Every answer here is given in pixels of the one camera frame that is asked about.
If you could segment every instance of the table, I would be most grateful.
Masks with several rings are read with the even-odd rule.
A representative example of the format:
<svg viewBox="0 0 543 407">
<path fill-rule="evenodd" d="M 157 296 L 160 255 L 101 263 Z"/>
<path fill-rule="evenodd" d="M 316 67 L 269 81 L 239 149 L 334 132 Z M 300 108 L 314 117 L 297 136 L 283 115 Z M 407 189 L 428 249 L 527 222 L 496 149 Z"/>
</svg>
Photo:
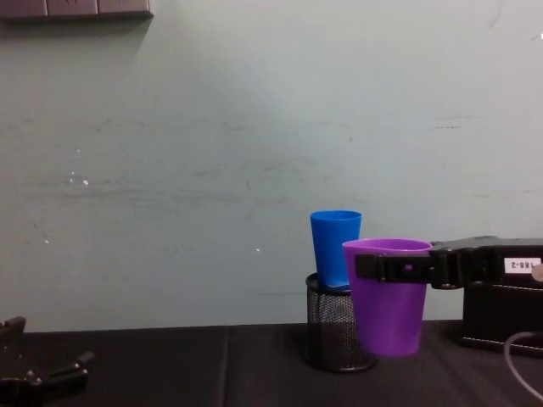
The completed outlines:
<svg viewBox="0 0 543 407">
<path fill-rule="evenodd" d="M 97 355 L 86 392 L 53 407 L 540 405 L 501 354 L 453 343 L 456 325 L 426 321 L 419 354 L 381 359 L 356 374 L 308 366 L 303 324 L 36 333 L 24 345 L 43 364 L 87 350 Z M 543 360 L 515 362 L 543 390 Z"/>
</svg>

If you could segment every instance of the gray cable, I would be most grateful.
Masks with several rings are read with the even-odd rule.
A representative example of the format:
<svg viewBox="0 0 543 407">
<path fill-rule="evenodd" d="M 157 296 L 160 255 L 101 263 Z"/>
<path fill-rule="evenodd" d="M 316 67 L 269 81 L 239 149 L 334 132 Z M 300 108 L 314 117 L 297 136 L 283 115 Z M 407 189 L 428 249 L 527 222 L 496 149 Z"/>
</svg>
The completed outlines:
<svg viewBox="0 0 543 407">
<path fill-rule="evenodd" d="M 525 339 L 528 337 L 535 337 L 536 334 L 533 332 L 520 332 L 515 333 L 514 335 L 511 335 L 503 344 L 503 354 L 506 357 L 507 366 L 509 366 L 509 369 L 511 369 L 512 374 L 515 376 L 515 378 L 518 380 L 522 386 L 528 390 L 534 397 L 536 397 L 539 401 L 543 402 L 543 395 L 539 393 L 537 390 L 535 390 L 533 387 L 531 387 L 522 376 L 517 371 L 517 368 L 514 366 L 511 360 L 511 345 L 513 345 L 517 340 L 519 339 Z"/>
</svg>

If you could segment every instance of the purple cup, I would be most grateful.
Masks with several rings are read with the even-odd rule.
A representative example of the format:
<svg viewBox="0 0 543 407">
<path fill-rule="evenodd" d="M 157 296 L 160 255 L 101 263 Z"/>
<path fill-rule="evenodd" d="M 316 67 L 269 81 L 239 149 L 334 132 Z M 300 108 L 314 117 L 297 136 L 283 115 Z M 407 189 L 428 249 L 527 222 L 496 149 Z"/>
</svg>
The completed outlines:
<svg viewBox="0 0 543 407">
<path fill-rule="evenodd" d="M 361 346 L 380 356 L 418 352 L 426 284 L 379 282 L 356 276 L 357 254 L 424 254 L 432 245 L 408 239 L 360 239 L 343 243 Z"/>
</svg>

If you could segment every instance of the blue cup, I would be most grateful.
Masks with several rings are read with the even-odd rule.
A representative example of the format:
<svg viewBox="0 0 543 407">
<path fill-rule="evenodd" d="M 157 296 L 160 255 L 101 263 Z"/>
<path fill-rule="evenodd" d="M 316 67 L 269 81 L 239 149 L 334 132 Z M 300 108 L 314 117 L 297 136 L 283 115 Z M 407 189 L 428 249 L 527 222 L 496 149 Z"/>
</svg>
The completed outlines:
<svg viewBox="0 0 543 407">
<path fill-rule="evenodd" d="M 360 237 L 362 214 L 352 210 L 323 210 L 311 214 L 316 275 L 329 287 L 349 285 L 343 247 Z"/>
</svg>

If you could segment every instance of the black device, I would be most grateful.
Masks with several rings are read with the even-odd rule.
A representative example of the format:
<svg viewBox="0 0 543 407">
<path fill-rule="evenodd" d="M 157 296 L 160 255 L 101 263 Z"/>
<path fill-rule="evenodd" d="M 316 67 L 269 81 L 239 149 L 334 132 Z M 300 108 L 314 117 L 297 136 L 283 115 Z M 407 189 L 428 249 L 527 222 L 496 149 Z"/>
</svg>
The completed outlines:
<svg viewBox="0 0 543 407">
<path fill-rule="evenodd" d="M 437 242 L 428 254 L 356 256 L 358 278 L 464 288 L 461 344 L 502 350 L 517 332 L 543 332 L 543 239 L 472 237 Z M 543 356 L 541 337 L 512 345 Z"/>
<path fill-rule="evenodd" d="M 73 363 L 46 370 L 20 346 L 26 319 L 0 323 L 0 405 L 37 406 L 85 388 L 94 354 L 86 352 Z"/>
</svg>

